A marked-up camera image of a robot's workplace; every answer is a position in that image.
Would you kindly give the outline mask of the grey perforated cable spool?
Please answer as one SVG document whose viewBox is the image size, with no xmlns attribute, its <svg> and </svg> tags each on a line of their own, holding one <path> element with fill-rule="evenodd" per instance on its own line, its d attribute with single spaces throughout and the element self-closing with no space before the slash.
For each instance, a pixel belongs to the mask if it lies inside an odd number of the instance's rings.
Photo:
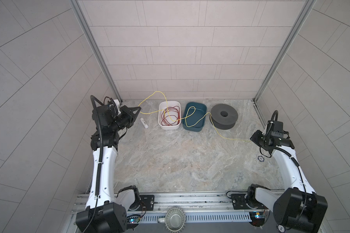
<svg viewBox="0 0 350 233">
<path fill-rule="evenodd" d="M 211 111 L 211 122 L 213 122 L 214 126 L 217 129 L 221 130 L 229 130 L 232 129 L 237 120 L 238 113 L 237 111 L 230 105 L 227 104 L 217 104 L 215 105 Z"/>
</svg>

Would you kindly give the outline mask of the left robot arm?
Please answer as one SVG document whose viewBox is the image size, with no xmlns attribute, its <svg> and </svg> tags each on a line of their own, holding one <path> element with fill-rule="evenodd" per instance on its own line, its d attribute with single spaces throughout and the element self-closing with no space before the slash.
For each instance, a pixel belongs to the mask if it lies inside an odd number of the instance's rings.
<svg viewBox="0 0 350 233">
<path fill-rule="evenodd" d="M 93 176 L 84 211 L 77 213 L 75 224 L 83 233 L 123 233 L 127 230 L 127 212 L 140 205 L 136 186 L 114 194 L 114 168 L 118 155 L 119 131 L 129 129 L 137 119 L 140 107 L 119 107 L 110 99 L 107 104 L 90 96 L 92 119 L 96 132 L 91 136 Z"/>
</svg>

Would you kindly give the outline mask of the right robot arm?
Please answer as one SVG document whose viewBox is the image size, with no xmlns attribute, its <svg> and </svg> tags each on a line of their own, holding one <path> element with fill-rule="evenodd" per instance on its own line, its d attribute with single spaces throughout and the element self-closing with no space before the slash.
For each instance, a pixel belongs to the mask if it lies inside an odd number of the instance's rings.
<svg viewBox="0 0 350 233">
<path fill-rule="evenodd" d="M 307 181 L 297 160 L 294 144 L 281 133 L 263 134 L 257 130 L 250 138 L 260 149 L 268 151 L 276 160 L 285 191 L 276 195 L 268 188 L 252 184 L 247 202 L 261 203 L 273 212 L 278 225 L 285 230 L 317 233 L 328 208 L 325 197 L 318 195 Z"/>
</svg>

